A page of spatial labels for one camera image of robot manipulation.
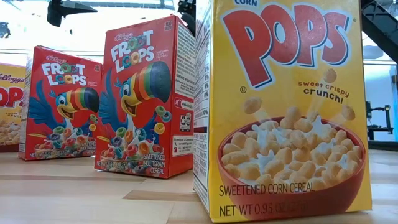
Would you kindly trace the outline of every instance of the yellow cereal box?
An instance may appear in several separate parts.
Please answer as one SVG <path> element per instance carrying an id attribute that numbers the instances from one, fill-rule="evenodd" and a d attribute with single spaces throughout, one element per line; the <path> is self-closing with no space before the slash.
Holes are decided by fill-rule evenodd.
<path id="1" fill-rule="evenodd" d="M 359 1 L 198 1 L 196 59 L 213 222 L 371 209 Z"/>
<path id="2" fill-rule="evenodd" d="M 17 152 L 25 68 L 0 63 L 0 152 Z"/>

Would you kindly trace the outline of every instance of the cereal bowl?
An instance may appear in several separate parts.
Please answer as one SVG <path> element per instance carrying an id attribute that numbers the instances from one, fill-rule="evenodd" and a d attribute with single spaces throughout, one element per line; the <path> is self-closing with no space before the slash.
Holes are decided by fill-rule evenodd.
<path id="1" fill-rule="evenodd" d="M 268 121 L 281 122 L 283 117 L 272 118 Z M 263 194 L 230 194 L 229 197 L 235 206 L 242 207 L 248 204 L 253 205 L 253 212 L 246 214 L 245 217 L 249 220 L 273 219 L 273 218 L 290 218 L 290 217 L 305 217 L 314 215 L 329 215 L 334 213 L 345 212 L 353 203 L 358 190 L 361 186 L 364 167 L 365 167 L 365 148 L 360 138 L 354 132 L 344 127 L 333 124 L 325 119 L 320 119 L 322 124 L 329 124 L 337 131 L 343 130 L 346 132 L 346 137 L 352 140 L 355 146 L 359 146 L 361 153 L 361 162 L 358 164 L 358 169 L 344 181 L 332 185 L 330 187 L 309 191 L 309 192 L 290 192 L 290 193 L 269 193 Z M 234 177 L 227 171 L 223 160 L 223 149 L 226 144 L 231 143 L 233 135 L 238 132 L 247 133 L 253 125 L 260 125 L 261 123 L 255 122 L 246 125 L 243 128 L 237 129 L 229 134 L 218 148 L 218 168 L 220 170 L 221 180 L 225 187 L 239 187 L 247 186 L 242 180 Z"/>

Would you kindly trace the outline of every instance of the corn pops cereal box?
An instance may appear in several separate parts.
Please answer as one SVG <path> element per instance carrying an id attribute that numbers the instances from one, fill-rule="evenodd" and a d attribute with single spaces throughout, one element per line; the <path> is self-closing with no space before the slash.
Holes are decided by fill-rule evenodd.
<path id="1" fill-rule="evenodd" d="M 25 68 L 0 63 L 0 152 L 17 152 Z"/>
<path id="2" fill-rule="evenodd" d="M 26 66 L 19 157 L 95 154 L 102 64 L 36 46 Z"/>
<path id="3" fill-rule="evenodd" d="M 198 1 L 195 66 L 213 222 L 371 209 L 359 1 Z"/>
<path id="4" fill-rule="evenodd" d="M 195 39 L 169 16 L 106 33 L 95 168 L 168 178 L 192 168 Z"/>

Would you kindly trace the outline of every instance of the nutrition facts panel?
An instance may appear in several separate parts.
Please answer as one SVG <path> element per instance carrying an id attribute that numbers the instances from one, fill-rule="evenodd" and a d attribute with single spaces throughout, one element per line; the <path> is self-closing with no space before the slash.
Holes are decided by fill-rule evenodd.
<path id="1" fill-rule="evenodd" d="M 211 3 L 200 1 L 197 5 L 197 71 L 194 99 L 194 186 L 207 210 L 208 206 L 208 126 L 210 107 L 211 62 Z"/>

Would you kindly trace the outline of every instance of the cereal box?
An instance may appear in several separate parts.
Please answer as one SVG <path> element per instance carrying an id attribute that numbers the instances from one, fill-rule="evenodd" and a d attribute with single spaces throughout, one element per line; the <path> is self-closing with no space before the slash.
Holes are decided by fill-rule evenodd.
<path id="1" fill-rule="evenodd" d="M 17 152 L 25 68 L 0 63 L 0 152 Z"/>
<path id="2" fill-rule="evenodd" d="M 194 56 L 176 16 L 106 33 L 96 169 L 168 178 L 192 168 Z"/>
<path id="3" fill-rule="evenodd" d="M 101 76 L 100 63 L 36 46 L 26 67 L 19 157 L 93 155 Z"/>
<path id="4" fill-rule="evenodd" d="M 371 209 L 359 1 L 198 1 L 195 190 L 214 222 Z"/>

